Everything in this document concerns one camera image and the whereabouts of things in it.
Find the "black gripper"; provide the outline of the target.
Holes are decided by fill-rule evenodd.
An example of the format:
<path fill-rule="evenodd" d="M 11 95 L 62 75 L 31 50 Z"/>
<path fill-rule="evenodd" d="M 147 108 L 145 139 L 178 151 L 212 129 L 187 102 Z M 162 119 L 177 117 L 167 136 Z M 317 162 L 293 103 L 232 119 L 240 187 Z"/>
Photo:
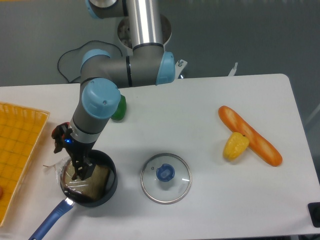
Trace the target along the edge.
<path fill-rule="evenodd" d="M 59 153 L 63 149 L 69 154 L 74 166 L 75 173 L 71 177 L 74 181 L 80 178 L 82 181 L 92 176 L 95 170 L 95 163 L 89 157 L 95 142 L 98 139 L 97 134 L 82 132 L 75 125 L 69 124 L 64 138 L 54 140 L 54 153 Z"/>

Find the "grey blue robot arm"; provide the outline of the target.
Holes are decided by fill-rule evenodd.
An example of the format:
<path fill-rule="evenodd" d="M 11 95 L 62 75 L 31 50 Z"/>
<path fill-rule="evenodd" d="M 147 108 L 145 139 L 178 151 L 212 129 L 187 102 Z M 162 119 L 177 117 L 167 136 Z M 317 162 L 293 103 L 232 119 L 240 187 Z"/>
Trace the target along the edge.
<path fill-rule="evenodd" d="M 73 179 L 81 180 L 93 174 L 96 162 L 89 153 L 119 106 L 120 89 L 168 84 L 175 79 L 175 60 L 164 48 L 156 0 L 88 0 L 86 7 L 98 19 L 129 18 L 132 55 L 111 58 L 101 49 L 88 51 L 82 59 L 75 112 L 51 134 L 54 152 L 67 151 Z"/>

